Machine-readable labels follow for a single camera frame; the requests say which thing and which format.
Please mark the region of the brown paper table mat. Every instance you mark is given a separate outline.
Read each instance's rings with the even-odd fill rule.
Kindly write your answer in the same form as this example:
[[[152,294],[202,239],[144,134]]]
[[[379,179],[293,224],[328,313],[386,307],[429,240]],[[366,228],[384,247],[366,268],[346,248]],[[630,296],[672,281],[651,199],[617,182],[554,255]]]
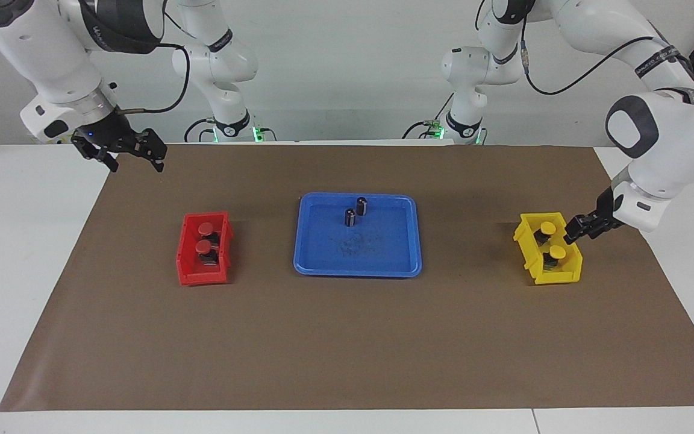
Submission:
[[[642,235],[582,240],[534,286],[519,215],[589,211],[609,177],[572,146],[172,146],[123,156],[2,411],[694,406],[694,325]],[[309,192],[410,196],[415,278],[293,266]],[[228,212],[224,284],[183,286],[184,215]]]

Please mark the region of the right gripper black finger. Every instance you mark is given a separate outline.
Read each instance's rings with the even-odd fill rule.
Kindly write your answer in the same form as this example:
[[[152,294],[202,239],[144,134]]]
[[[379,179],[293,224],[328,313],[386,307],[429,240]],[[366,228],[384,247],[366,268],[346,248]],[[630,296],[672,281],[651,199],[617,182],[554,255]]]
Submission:
[[[91,152],[88,156],[88,159],[96,160],[97,162],[105,165],[105,167],[107,167],[108,170],[112,173],[116,173],[116,171],[119,168],[119,164],[116,158],[106,151]]]
[[[148,160],[158,173],[164,170],[166,152],[167,146],[157,132],[151,128],[140,132],[140,157]]]

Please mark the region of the blue plastic tray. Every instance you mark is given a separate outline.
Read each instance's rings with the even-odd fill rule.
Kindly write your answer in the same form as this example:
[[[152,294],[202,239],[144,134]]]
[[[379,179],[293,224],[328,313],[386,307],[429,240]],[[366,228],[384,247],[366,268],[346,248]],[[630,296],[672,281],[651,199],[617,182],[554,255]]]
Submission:
[[[368,212],[353,227],[358,197]],[[422,271],[416,202],[408,195],[309,192],[298,206],[293,266],[302,275],[413,278]]]

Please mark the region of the yellow plastic bin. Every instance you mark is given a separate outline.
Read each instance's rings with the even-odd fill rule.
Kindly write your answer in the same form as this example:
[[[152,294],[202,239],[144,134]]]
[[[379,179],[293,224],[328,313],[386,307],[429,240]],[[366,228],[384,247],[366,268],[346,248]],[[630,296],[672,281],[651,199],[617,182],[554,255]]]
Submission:
[[[534,232],[543,221],[551,221],[557,226],[557,232],[545,245],[537,245]],[[519,223],[513,233],[513,241],[517,242],[524,261],[524,269],[528,271],[535,285],[576,283],[581,278],[582,254],[576,244],[567,244],[564,241],[566,222],[559,212],[551,213],[523,213],[520,214]],[[543,269],[543,253],[547,252],[551,245],[564,247],[567,256],[556,269]]]

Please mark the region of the red plastic bin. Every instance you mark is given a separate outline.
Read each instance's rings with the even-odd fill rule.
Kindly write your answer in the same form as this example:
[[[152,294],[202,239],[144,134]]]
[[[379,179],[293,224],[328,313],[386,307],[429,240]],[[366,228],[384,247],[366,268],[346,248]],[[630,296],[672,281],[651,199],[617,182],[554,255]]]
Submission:
[[[201,240],[198,234],[198,225],[202,222],[211,222],[220,233],[219,244],[212,242],[218,250],[219,264],[217,266],[204,266],[196,255],[195,244]],[[231,244],[233,239],[234,231],[228,212],[184,215],[176,256],[177,275],[181,285],[203,286],[228,283],[229,269],[232,266]]]

